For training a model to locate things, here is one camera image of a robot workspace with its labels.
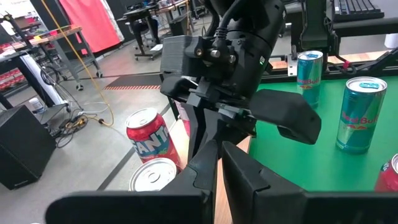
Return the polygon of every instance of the red curtain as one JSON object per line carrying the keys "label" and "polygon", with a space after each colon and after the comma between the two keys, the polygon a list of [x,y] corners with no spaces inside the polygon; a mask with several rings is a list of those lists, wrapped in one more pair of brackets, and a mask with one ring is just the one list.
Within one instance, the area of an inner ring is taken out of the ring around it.
{"label": "red curtain", "polygon": [[100,0],[60,0],[73,25],[81,31],[91,51],[99,52],[120,43]]}

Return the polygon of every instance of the green table surface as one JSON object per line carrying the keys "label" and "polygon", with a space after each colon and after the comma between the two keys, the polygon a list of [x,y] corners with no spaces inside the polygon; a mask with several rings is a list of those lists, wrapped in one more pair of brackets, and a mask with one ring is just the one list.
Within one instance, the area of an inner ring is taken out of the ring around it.
{"label": "green table surface", "polygon": [[[373,190],[381,166],[398,153],[398,77],[382,79],[387,82],[387,93],[367,153],[352,155],[337,150],[336,135],[347,80],[326,80],[322,81],[316,109],[322,129],[315,145],[283,138],[276,126],[258,121],[257,137],[252,139],[249,154],[306,190]],[[295,83],[259,87],[264,88],[296,92]]]}

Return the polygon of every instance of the yellow cable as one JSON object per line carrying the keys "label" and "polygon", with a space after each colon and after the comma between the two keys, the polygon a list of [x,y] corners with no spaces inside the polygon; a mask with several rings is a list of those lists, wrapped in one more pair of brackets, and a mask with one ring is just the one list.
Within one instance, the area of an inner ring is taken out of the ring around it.
{"label": "yellow cable", "polygon": [[113,111],[109,105],[109,103],[107,102],[106,98],[104,97],[104,95],[102,94],[101,88],[98,86],[97,82],[94,80],[91,72],[88,70],[87,66],[85,65],[84,61],[81,59],[80,55],[77,53],[76,49],[73,47],[72,43],[70,42],[69,38],[67,37],[67,35],[63,32],[63,30],[61,29],[60,25],[58,24],[57,20],[55,20],[54,15],[51,13],[49,7],[47,6],[47,4],[44,2],[44,0],[42,0],[42,3],[45,7],[45,9],[47,10],[47,12],[50,14],[52,20],[54,21],[55,25],[57,26],[57,28],[61,31],[63,37],[67,40],[69,46],[72,48],[73,52],[75,53],[75,55],[77,56],[77,58],[79,59],[80,63],[83,65],[83,67],[85,68],[87,74],[90,76],[91,81],[94,83],[95,88],[97,89],[98,93],[101,95],[104,103],[106,104],[106,106],[109,108],[109,111],[111,112],[111,117],[112,117],[112,122],[110,124],[105,123],[103,121],[103,119],[98,119],[98,118],[93,118],[97,121],[102,120],[101,124],[105,125],[105,126],[112,126],[114,124],[114,115],[113,115]]}

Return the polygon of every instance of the blue silver can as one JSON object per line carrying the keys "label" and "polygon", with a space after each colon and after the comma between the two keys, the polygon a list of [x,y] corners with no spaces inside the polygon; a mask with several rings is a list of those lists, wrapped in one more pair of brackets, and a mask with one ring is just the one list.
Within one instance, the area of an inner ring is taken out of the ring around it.
{"label": "blue silver can", "polygon": [[347,81],[337,133],[338,148],[353,154],[368,151],[386,91],[387,83],[379,78],[356,77]]}
{"label": "blue silver can", "polygon": [[319,103],[323,53],[311,50],[298,55],[297,89],[305,101],[316,108]]}

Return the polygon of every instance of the black keyboard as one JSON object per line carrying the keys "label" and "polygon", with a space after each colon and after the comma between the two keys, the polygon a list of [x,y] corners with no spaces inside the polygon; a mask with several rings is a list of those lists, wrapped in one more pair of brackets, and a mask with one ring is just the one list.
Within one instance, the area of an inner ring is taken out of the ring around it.
{"label": "black keyboard", "polygon": [[370,0],[334,0],[335,17],[334,22],[358,21],[365,19],[383,18],[379,6]]}

